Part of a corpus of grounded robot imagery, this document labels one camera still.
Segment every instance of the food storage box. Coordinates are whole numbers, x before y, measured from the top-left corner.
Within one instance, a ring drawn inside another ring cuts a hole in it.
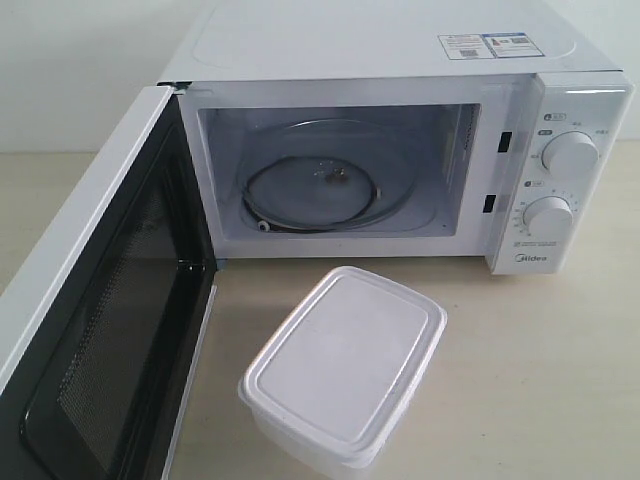
[[[366,478],[446,323],[434,301],[353,267],[331,271],[239,385],[258,427],[336,480]]]

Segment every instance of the countertop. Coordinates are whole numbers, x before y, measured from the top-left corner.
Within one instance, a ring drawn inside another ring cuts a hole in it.
[[[236,394],[264,342],[332,267],[432,297],[449,323],[375,480],[640,478],[640,143],[616,145],[565,269],[491,276],[481,258],[231,261],[171,480],[321,480]],[[0,156],[0,291],[91,155]]]

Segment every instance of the timer knob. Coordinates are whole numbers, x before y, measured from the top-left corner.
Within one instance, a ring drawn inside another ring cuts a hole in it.
[[[571,230],[573,213],[566,200],[544,197],[526,208],[524,224],[535,237],[561,239]]]
[[[542,152],[542,165],[558,180],[580,178],[596,165],[600,153],[588,135],[564,133],[549,142]]]

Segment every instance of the white microwave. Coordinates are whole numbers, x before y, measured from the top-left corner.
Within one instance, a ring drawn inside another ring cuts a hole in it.
[[[556,272],[632,90],[535,1],[212,2],[0,297],[3,478],[167,478],[226,259]]]

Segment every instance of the microwave door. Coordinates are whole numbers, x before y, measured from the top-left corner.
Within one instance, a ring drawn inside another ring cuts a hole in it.
[[[0,476],[161,478],[214,273],[177,98],[146,88],[0,299]]]

